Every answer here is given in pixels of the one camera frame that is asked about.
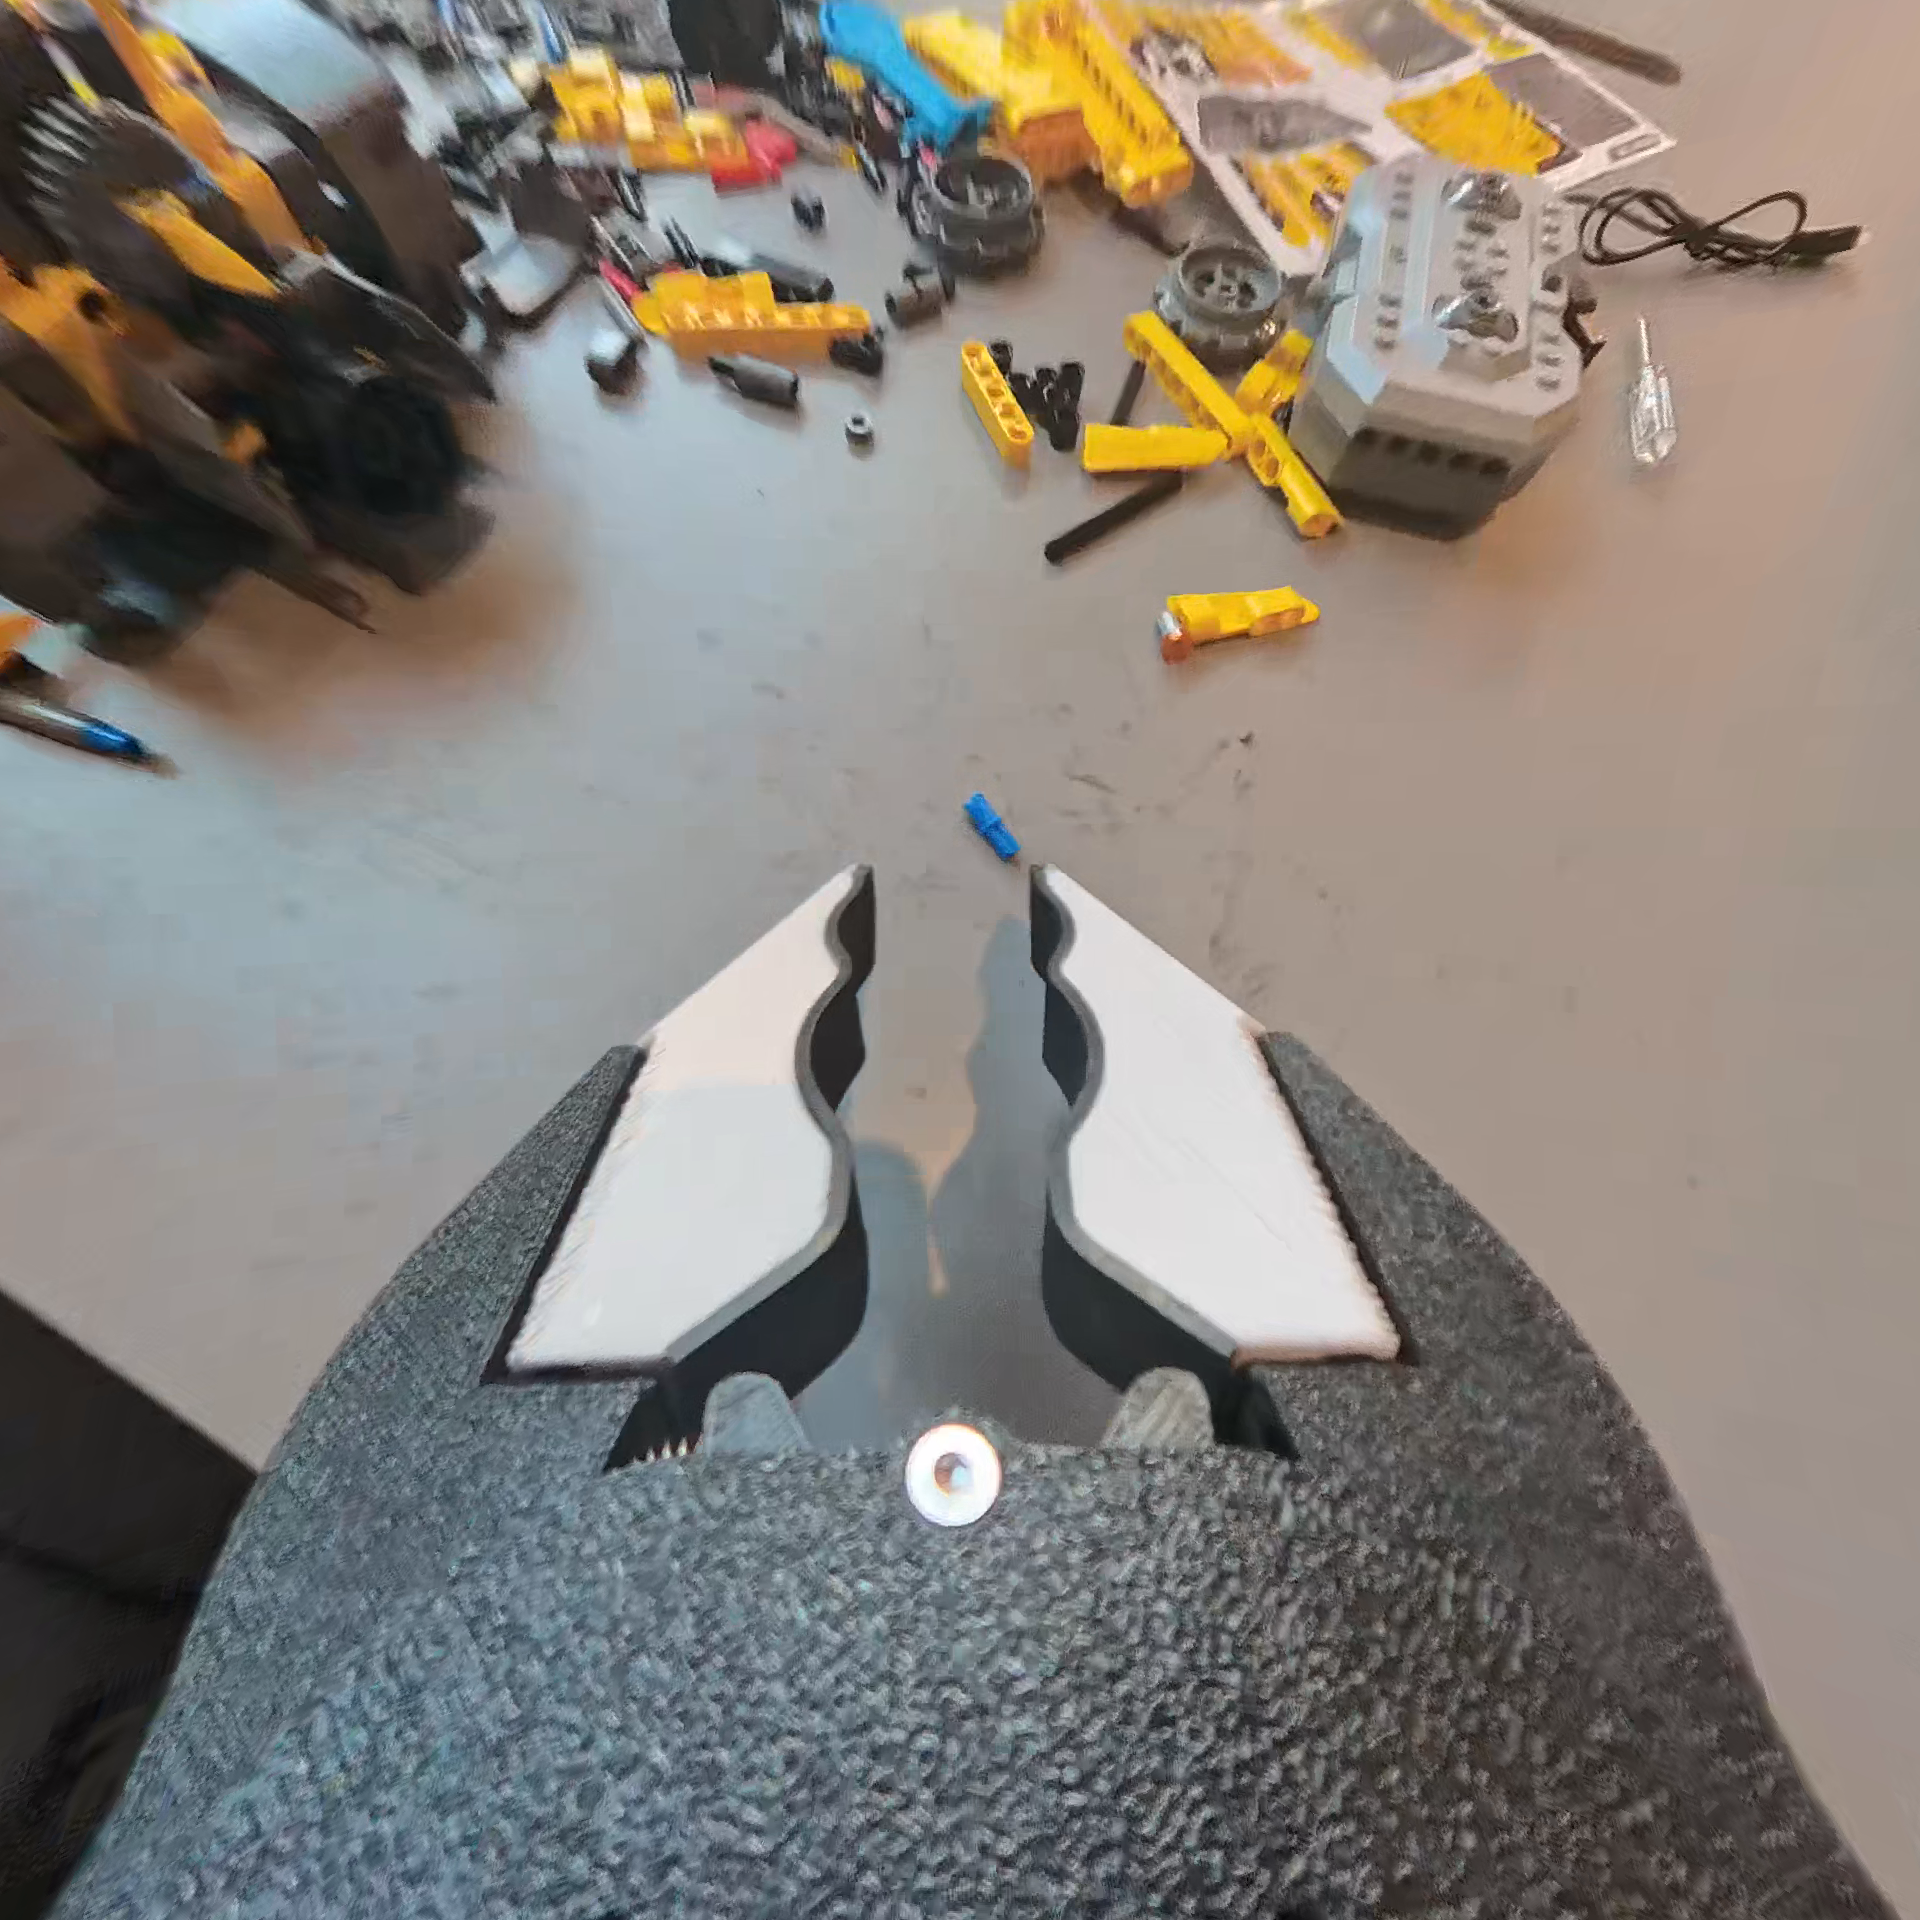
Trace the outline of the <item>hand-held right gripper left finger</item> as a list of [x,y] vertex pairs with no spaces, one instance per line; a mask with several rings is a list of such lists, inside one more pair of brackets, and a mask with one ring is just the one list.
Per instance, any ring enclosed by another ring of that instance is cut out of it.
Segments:
[[637,1042],[571,1187],[501,1367],[510,1379],[689,1380],[787,1320],[775,1352],[721,1360],[815,1379],[853,1332],[820,1288],[865,1254],[843,1103],[865,1063],[859,995],[875,960],[875,875],[814,890]]

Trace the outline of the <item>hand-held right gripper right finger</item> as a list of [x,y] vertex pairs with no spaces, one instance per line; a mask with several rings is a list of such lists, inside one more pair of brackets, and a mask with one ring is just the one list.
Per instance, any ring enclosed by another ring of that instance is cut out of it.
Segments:
[[1401,1331],[1280,1087],[1263,1031],[1083,882],[1029,874],[1043,1063],[1064,1120],[1047,1226],[1092,1293],[1078,1351],[1150,1370],[1401,1358]]

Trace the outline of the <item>grey desk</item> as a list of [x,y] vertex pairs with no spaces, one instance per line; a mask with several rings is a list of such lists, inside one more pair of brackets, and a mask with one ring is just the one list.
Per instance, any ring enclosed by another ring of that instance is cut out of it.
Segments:
[[[1216,470],[1009,470],[964,339],[1077,356],[1160,259],[1047,196],[1025,275],[799,418],[590,291],[495,372],[492,540],[356,631],[256,579],[150,674],[169,778],[4,735],[4,1288],[232,1453],[609,1045],[831,874],[878,882],[847,1116],[875,1254],[831,1450],[955,1403],[1096,1435],[1039,1308],[1029,856],[1315,1046],[1573,1311],[1652,1431],[1814,1790],[1916,1916],[1916,4],[1587,4],[1695,210],[1843,262],[1596,278],[1575,434],[1477,534],[1299,541]],[[1640,469],[1637,315],[1677,447]],[[1318,621],[1160,659],[1176,591]]]

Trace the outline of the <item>yellow brick with orange tip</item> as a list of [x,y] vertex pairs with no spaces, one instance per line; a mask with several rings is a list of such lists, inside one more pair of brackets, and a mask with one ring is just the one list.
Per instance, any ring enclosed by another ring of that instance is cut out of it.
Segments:
[[1294,634],[1318,621],[1321,607],[1292,587],[1257,591],[1176,591],[1158,612],[1158,655],[1168,666],[1228,640]]

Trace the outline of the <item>black axle rod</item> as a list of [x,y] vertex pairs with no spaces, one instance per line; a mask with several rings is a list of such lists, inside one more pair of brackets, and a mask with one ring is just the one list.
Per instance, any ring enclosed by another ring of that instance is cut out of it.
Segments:
[[1083,516],[1075,526],[1060,530],[1043,546],[1043,560],[1049,566],[1062,566],[1070,560],[1088,552],[1092,546],[1115,538],[1141,516],[1151,515],[1171,502],[1185,486],[1185,470],[1158,470],[1150,479],[1117,495],[1111,504]]

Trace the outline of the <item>person's black clothing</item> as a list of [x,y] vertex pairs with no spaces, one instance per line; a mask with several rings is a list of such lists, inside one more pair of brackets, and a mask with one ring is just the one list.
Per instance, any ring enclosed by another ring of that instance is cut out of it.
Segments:
[[169,1690],[256,1474],[1,1301],[1,1916],[48,1912]]

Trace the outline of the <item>smooth yellow panel brick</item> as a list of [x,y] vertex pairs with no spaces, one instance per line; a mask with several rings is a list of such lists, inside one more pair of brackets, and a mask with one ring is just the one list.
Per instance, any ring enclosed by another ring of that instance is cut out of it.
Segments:
[[1191,472],[1231,456],[1228,434],[1191,423],[1088,423],[1078,464],[1091,475]]

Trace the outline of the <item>long yellow beam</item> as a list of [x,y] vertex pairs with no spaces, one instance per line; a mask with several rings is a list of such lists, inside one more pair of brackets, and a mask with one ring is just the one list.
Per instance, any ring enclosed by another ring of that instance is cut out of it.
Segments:
[[1123,325],[1125,349],[1158,383],[1188,424],[1211,428],[1228,440],[1269,493],[1277,495],[1302,540],[1329,538],[1342,511],[1261,399],[1239,403],[1176,333],[1151,310],[1136,310]]

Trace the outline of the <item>short yellow beam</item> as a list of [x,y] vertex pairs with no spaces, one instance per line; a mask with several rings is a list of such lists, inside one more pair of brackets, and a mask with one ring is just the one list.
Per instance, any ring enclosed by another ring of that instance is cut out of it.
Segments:
[[1001,371],[992,347],[980,341],[964,341],[958,349],[961,394],[974,406],[982,431],[999,456],[1025,470],[1035,443],[1035,428],[1029,421],[1009,376]]

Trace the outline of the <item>pile of loose building bricks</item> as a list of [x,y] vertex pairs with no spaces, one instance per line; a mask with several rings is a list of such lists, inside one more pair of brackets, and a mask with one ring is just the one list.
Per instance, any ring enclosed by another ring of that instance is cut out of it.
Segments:
[[[719,189],[780,186],[808,154],[851,165],[873,195],[896,195],[905,219],[910,186],[936,157],[908,149],[902,110],[875,82],[828,54],[820,4],[693,4],[680,21],[679,63],[632,66],[617,35],[632,26],[607,7],[523,4],[536,52],[515,60],[510,85],[542,138],[542,157],[567,176],[614,189],[614,208],[645,221],[637,176],[704,176]],[[1101,26],[1101,4],[1006,4],[1001,26],[955,8],[891,12],[911,52],[961,98],[990,101],[990,132],[948,154],[1017,157],[1039,203],[1056,183],[1091,180],[1111,212],[1164,243],[1158,214],[1191,186],[1192,159],[1155,92]],[[665,259],[645,246],[632,262],[604,228],[598,275],[621,322],[702,358],[740,398],[797,410],[799,379],[783,367],[828,360],[875,376],[883,331],[873,312],[837,301],[831,278],[747,246],[702,245],[661,221]],[[896,328],[943,312],[961,277],[945,275],[910,231],[916,254],[901,267],[883,308]],[[1083,371],[1009,371],[1009,349],[990,344],[1019,403],[1056,447],[1078,434]]]

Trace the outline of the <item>grey gear hub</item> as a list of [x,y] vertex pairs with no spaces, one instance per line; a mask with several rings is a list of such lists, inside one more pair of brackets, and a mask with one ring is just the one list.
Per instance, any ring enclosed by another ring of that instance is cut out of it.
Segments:
[[1200,237],[1168,262],[1155,312],[1205,367],[1241,372],[1283,333],[1286,277],[1257,246]]

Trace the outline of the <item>small clear screwdriver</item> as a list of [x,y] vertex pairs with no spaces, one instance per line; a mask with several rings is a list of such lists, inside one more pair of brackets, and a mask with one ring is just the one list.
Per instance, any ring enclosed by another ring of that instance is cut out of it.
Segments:
[[1624,394],[1628,451],[1637,466],[1660,469],[1677,447],[1677,421],[1673,386],[1665,365],[1654,351],[1651,325],[1637,315],[1635,371]]

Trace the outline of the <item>dark grey wheel rim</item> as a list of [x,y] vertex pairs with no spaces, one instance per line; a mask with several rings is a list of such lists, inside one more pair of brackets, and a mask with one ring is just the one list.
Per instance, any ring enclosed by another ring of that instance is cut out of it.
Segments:
[[1043,246],[1044,208],[1025,166],[996,151],[953,151],[920,166],[908,228],[951,277],[1024,271]]

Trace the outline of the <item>yellow toy vehicle model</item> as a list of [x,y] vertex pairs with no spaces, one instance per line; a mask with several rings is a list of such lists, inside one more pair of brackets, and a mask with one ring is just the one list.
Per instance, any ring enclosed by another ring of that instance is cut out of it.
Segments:
[[144,666],[243,572],[443,586],[495,390],[390,68],[310,4],[1,14],[4,602]]

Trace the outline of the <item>blue beam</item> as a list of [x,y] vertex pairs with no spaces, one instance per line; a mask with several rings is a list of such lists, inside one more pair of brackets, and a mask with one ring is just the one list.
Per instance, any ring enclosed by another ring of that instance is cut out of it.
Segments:
[[948,92],[911,52],[901,21],[880,4],[822,2],[822,47],[889,93],[902,110],[902,143],[948,154],[974,146],[992,128],[990,101]]

